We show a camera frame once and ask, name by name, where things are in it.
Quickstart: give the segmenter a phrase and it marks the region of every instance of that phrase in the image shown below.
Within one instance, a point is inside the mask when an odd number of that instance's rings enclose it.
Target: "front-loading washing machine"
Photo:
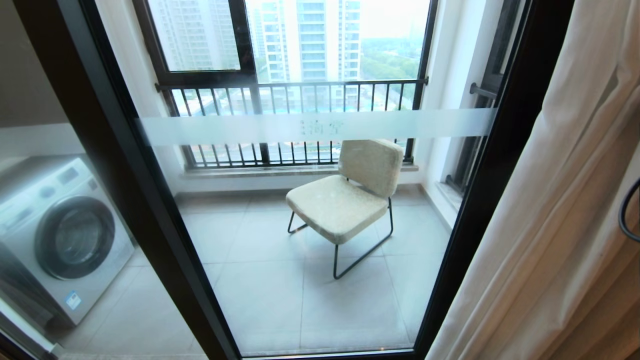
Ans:
[[[80,158],[30,158],[0,178],[0,290],[22,313],[79,324],[132,253]]]

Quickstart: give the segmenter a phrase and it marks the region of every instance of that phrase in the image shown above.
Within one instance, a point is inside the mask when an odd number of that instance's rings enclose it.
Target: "beige upholstered chair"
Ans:
[[[402,148],[387,140],[343,141],[338,162],[341,175],[305,184],[287,194],[287,204],[293,210],[287,231],[292,234],[310,226],[334,243],[333,278],[336,280],[376,250],[393,233],[391,195],[396,192],[402,159]],[[350,183],[349,179],[360,183],[364,188]],[[387,209],[391,232],[337,275],[338,246],[381,218]],[[291,230],[294,214],[298,214],[305,225]]]

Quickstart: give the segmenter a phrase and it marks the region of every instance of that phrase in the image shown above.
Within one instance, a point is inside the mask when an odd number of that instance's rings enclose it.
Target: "metal railing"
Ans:
[[[412,110],[416,86],[426,80],[269,83],[249,87],[159,86],[172,116]],[[413,139],[393,139],[413,162]],[[223,143],[183,146],[187,168],[273,167],[335,164],[340,141]]]

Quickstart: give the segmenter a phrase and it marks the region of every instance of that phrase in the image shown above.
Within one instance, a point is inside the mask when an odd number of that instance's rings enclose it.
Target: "washing machine door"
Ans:
[[[59,279],[92,273],[105,260],[115,234],[113,214],[101,201],[77,196],[59,201],[42,218],[35,251],[42,268]]]

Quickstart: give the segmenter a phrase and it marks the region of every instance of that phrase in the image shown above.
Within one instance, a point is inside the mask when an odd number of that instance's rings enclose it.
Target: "white curtain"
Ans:
[[[427,360],[637,350],[640,244],[617,214],[640,177],[639,80],[637,1],[576,0],[531,137]],[[637,225],[637,206],[628,217]]]

